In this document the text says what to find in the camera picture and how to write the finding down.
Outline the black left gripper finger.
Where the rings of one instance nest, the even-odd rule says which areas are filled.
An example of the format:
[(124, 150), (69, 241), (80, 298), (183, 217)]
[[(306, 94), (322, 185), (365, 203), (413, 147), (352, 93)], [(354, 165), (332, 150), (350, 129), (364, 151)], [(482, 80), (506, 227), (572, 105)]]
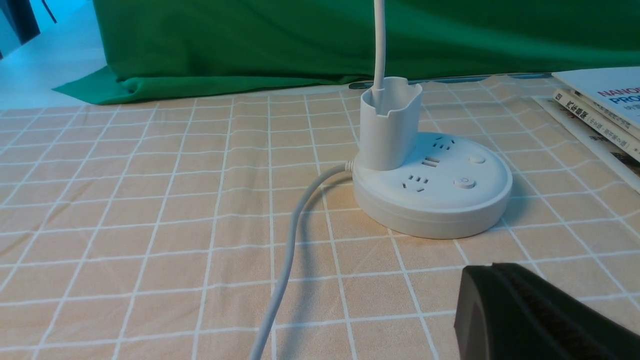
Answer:
[(462, 360), (637, 360), (640, 337), (516, 263), (462, 269)]

